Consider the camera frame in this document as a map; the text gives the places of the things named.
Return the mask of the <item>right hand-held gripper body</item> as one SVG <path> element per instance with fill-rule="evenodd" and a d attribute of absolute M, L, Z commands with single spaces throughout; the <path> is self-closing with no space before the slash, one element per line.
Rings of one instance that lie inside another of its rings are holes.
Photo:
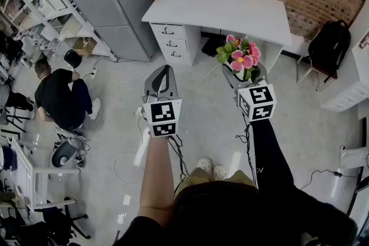
<path fill-rule="evenodd" d="M 248 87 L 233 89 L 235 103 L 249 122 L 270 119 L 276 107 L 272 84 L 265 80 L 248 81 Z"/>

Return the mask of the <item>pink flowers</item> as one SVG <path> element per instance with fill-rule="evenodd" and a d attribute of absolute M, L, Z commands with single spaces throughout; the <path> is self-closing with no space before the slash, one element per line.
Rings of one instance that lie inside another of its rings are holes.
<path fill-rule="evenodd" d="M 225 44 L 217 48 L 217 61 L 228 63 L 231 74 L 240 74 L 242 81 L 255 82 L 261 74 L 261 52 L 254 41 L 227 35 Z"/>

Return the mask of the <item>white chair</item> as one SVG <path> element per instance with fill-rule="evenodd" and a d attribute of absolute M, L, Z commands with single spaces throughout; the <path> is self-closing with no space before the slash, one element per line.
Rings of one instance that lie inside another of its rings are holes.
<path fill-rule="evenodd" d="M 335 46 L 323 29 L 309 43 L 304 55 L 296 62 L 296 83 L 300 84 L 311 73 L 317 75 L 316 91 L 319 92 L 337 78 L 334 54 Z"/>

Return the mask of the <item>white desk with drawers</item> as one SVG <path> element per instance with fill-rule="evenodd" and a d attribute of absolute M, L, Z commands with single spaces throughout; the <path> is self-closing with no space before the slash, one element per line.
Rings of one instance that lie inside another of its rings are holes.
<path fill-rule="evenodd" d="M 278 0 L 155 0 L 142 21 L 183 25 L 191 65 L 206 42 L 203 28 L 259 41 L 266 71 L 292 41 L 284 3 Z"/>

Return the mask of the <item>black backpack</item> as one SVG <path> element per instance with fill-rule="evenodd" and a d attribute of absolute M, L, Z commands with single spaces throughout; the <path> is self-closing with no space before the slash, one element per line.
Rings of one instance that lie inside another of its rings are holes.
<path fill-rule="evenodd" d="M 308 47 L 308 57 L 326 75 L 335 75 L 351 43 L 351 33 L 343 20 L 328 21 Z"/>

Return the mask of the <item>grey round device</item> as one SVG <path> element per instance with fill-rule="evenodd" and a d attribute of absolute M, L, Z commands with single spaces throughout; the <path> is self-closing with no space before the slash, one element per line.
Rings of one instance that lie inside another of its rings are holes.
<path fill-rule="evenodd" d="M 68 141 L 60 144 L 51 157 L 51 163 L 56 168 L 72 168 L 74 159 L 78 156 L 78 149 L 72 146 Z"/>

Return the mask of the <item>person's left forearm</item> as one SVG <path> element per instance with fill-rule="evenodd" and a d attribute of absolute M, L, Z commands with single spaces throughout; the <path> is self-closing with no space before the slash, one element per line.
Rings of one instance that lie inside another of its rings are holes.
<path fill-rule="evenodd" d="M 165 227 L 174 206 L 174 178 L 168 141 L 151 138 L 140 194 L 139 216 L 148 217 Z"/>

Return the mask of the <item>person's black shirt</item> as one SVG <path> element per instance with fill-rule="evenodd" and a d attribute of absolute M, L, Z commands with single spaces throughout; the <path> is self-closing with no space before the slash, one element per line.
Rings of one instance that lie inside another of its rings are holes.
<path fill-rule="evenodd" d="M 259 192 L 213 181 L 185 188 L 166 225 L 138 216 L 113 246 L 352 246 L 356 223 L 334 206 L 291 188 Z"/>

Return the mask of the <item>person's khaki trousers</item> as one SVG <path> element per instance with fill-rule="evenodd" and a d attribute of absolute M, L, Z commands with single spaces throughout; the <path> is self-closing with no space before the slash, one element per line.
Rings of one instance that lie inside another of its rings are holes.
<path fill-rule="evenodd" d="M 214 176 L 208 174 L 205 170 L 201 168 L 195 168 L 188 177 L 185 178 L 184 182 L 179 186 L 175 193 L 175 197 L 185 188 L 189 186 L 199 185 L 202 183 L 214 182 L 216 179 Z M 221 182 L 229 182 L 246 185 L 252 188 L 257 186 L 254 182 L 241 170 L 236 171 L 231 177 L 226 177 L 220 180 Z"/>

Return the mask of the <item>person's left white shoe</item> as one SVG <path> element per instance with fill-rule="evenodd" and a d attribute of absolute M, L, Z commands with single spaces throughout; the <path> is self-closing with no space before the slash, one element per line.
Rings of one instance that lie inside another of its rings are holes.
<path fill-rule="evenodd" d="M 197 168 L 202 169 L 207 174 L 212 175 L 212 163 L 209 158 L 202 157 L 197 162 Z"/>

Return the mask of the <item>person's right white shoe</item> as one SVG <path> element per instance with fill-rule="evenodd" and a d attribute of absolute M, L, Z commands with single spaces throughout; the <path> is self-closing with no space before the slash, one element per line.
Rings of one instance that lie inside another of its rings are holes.
<path fill-rule="evenodd" d="M 216 165 L 213 168 L 213 178 L 215 181 L 225 180 L 227 178 L 227 173 L 222 165 Z"/>

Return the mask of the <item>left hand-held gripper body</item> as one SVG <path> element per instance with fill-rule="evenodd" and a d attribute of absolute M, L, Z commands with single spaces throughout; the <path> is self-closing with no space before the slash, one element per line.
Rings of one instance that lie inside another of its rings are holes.
<path fill-rule="evenodd" d="M 182 99 L 170 100 L 146 95 L 143 110 L 152 137 L 169 137 L 178 133 Z"/>

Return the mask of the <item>black round stool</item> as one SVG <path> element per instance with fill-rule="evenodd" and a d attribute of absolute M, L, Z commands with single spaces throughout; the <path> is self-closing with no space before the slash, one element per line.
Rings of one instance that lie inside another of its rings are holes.
<path fill-rule="evenodd" d="M 82 57 L 75 50 L 69 50 L 65 53 L 64 61 L 73 69 L 76 69 L 81 64 Z"/>

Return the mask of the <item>black office chair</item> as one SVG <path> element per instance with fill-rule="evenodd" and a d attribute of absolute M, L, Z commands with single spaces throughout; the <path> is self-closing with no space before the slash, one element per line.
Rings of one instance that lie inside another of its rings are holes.
<path fill-rule="evenodd" d="M 85 235 L 82 230 L 75 225 L 75 221 L 80 219 L 88 219 L 87 214 L 80 215 L 72 218 L 68 205 L 65 205 L 65 210 L 57 207 L 49 207 L 46 209 L 36 209 L 35 212 L 40 212 L 43 215 L 44 222 L 46 223 L 50 237 L 61 246 L 67 246 L 73 235 L 76 236 L 76 232 L 79 233 L 86 240 L 91 239 L 90 235 Z"/>

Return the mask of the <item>white metal table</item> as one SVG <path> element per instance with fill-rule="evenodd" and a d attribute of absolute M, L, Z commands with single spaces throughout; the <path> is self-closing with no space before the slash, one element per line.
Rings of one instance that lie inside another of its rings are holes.
<path fill-rule="evenodd" d="M 32 148 L 42 149 L 40 145 L 15 139 L 11 140 L 11 149 L 16 154 L 17 169 L 10 171 L 10 177 L 16 192 L 25 205 L 34 212 L 52 207 L 63 207 L 77 203 L 75 199 L 52 202 L 48 199 L 48 181 L 50 175 L 79 174 L 78 168 L 63 168 L 38 165 L 32 158 Z"/>

